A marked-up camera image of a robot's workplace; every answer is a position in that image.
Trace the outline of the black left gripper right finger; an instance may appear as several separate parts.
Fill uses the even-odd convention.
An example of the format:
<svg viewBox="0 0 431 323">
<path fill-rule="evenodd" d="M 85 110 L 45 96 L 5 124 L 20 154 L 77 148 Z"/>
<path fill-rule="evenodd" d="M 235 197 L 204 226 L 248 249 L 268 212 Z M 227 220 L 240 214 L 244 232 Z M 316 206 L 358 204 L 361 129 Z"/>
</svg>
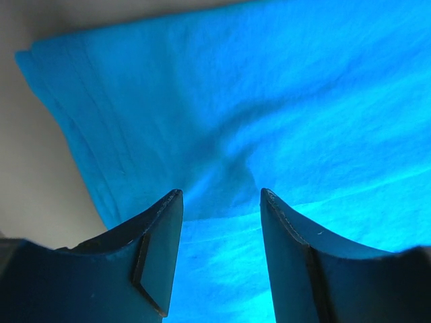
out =
<svg viewBox="0 0 431 323">
<path fill-rule="evenodd" d="M 430 248 L 386 252 L 344 238 L 261 191 L 277 322 L 429 322 Z"/>
</svg>

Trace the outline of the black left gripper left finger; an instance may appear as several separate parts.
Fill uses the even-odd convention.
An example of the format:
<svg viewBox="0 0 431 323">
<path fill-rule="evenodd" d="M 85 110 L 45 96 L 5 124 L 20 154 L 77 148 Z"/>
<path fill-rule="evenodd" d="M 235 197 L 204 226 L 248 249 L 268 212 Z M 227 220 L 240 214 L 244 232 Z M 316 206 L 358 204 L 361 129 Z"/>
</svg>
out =
<svg viewBox="0 0 431 323">
<path fill-rule="evenodd" d="M 74 248 L 1 240 L 2 322 L 161 322 L 168 315 L 183 194 Z"/>
</svg>

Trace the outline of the blue t shirt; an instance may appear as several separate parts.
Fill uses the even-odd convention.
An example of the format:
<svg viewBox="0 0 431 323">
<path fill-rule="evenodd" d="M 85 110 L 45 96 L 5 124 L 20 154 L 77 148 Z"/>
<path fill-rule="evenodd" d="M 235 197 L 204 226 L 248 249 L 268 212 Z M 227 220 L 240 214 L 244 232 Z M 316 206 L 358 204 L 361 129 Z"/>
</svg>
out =
<svg viewBox="0 0 431 323">
<path fill-rule="evenodd" d="M 262 188 L 353 241 L 430 243 L 430 2 L 252 1 L 15 56 L 107 228 L 173 189 L 169 322 L 273 322 Z"/>
</svg>

